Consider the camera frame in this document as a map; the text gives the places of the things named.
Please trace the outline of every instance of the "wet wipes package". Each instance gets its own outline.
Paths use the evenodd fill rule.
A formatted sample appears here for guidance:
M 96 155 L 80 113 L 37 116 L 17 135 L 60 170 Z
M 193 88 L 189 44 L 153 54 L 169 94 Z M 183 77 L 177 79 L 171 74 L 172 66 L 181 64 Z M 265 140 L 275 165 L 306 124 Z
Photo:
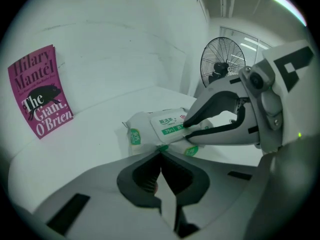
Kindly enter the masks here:
M 194 131 L 212 128 L 213 125 L 206 119 L 197 125 L 184 128 L 187 112 L 186 108 L 178 108 L 134 114 L 125 123 L 128 128 L 130 155 L 166 150 L 194 156 L 202 146 L 190 143 L 185 136 Z

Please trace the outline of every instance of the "book cover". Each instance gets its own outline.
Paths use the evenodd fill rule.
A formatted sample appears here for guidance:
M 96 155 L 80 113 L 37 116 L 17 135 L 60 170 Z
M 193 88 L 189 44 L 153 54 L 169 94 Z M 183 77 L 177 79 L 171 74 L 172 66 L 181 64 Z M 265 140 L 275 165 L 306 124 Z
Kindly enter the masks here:
M 21 113 L 39 139 L 73 119 L 53 45 L 20 58 L 8 67 L 8 73 Z

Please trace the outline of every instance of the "black logo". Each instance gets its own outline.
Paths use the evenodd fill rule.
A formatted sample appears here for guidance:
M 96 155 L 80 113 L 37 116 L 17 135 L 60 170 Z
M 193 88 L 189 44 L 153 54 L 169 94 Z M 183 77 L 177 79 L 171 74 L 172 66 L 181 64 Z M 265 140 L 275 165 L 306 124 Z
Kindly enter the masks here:
M 278 68 L 286 89 L 288 92 L 296 85 L 299 81 L 299 76 L 297 70 L 302 69 L 310 64 L 311 59 L 314 54 L 311 49 L 307 46 L 293 53 L 290 53 L 282 58 L 278 58 L 274 61 L 276 67 Z M 285 65 L 292 64 L 294 70 L 288 72 Z

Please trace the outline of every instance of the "green label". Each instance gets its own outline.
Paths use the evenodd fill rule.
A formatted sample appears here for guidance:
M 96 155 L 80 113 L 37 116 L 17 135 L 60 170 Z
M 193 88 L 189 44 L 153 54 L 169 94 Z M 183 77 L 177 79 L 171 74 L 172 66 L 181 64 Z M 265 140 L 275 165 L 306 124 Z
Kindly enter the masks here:
M 141 137 L 138 129 L 131 129 L 131 145 L 140 145 L 141 144 Z
M 172 133 L 174 133 L 174 132 L 180 131 L 180 130 L 182 130 L 182 129 L 184 129 L 183 125 L 182 125 L 182 124 L 179 124 L 179 125 L 177 125 L 177 126 L 164 129 L 164 130 L 162 130 L 161 132 L 163 133 L 163 135 L 167 135 L 167 134 L 172 134 Z
M 168 146 L 168 145 L 165 145 L 165 146 L 160 147 L 160 148 L 159 148 L 159 151 L 162 152 L 162 151 L 167 150 L 168 148 L 169 148 L 169 146 Z
M 186 156 L 193 157 L 198 152 L 198 149 L 198 146 L 189 147 L 184 151 L 184 154 Z

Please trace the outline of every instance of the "dark slot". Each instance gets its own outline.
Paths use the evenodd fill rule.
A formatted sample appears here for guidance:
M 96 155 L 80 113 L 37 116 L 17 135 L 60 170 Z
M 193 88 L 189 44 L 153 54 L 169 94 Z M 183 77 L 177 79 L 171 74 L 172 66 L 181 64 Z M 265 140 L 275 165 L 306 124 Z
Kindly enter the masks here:
M 154 193 L 156 190 L 156 183 L 160 174 L 159 159 L 158 155 L 154 156 L 136 168 L 132 173 L 134 182 L 148 193 Z
M 188 223 L 182 207 L 178 206 L 176 208 L 176 217 L 174 224 L 174 231 L 178 234 L 180 238 L 185 238 L 194 232 L 197 232 L 200 228 L 195 224 Z
M 235 84 L 235 83 L 238 83 L 238 82 L 241 82 L 240 78 L 236 78 L 236 79 L 230 80 L 230 84 Z
M 89 199 L 90 197 L 87 195 L 75 194 L 47 223 L 47 226 L 64 236 Z
M 230 171 L 228 173 L 229 176 L 235 177 L 235 178 L 239 178 L 242 180 L 246 180 L 246 181 L 250 181 L 252 175 L 251 174 L 246 174 L 246 173 L 242 173 L 242 172 L 238 172 L 238 171 Z
M 258 131 L 259 131 L 258 126 L 254 126 L 254 127 L 251 127 L 251 128 L 248 129 L 249 134 L 252 134 L 252 133 L 255 133 L 255 132 L 258 132 Z
M 162 157 L 161 171 L 174 195 L 187 189 L 194 180 L 194 174 L 191 170 L 167 156 Z

